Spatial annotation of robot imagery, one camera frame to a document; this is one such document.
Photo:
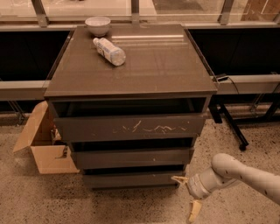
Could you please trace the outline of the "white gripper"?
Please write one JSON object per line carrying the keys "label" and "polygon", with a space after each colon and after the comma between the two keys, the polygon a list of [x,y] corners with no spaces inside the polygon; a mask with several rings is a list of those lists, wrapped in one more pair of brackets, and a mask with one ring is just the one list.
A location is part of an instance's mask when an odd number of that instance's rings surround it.
{"label": "white gripper", "polygon": [[193,199],[190,203],[190,212],[187,218],[189,223],[194,223],[200,214],[202,208],[202,201],[206,199],[211,193],[227,187],[236,186],[240,183],[234,178],[224,178],[216,173],[211,167],[207,168],[201,173],[196,173],[190,178],[181,176],[172,176],[172,180],[180,184],[186,184],[187,189]]}

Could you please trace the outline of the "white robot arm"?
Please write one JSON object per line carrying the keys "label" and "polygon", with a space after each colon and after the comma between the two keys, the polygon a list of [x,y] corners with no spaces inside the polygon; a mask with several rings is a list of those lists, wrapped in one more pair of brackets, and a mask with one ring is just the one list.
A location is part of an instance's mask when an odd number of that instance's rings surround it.
{"label": "white robot arm", "polygon": [[185,185],[192,196],[188,221],[194,223],[202,208],[202,200],[213,191],[242,182],[266,198],[280,205],[280,176],[247,166],[236,158],[218,153],[213,156],[211,166],[190,178],[172,176],[172,180]]}

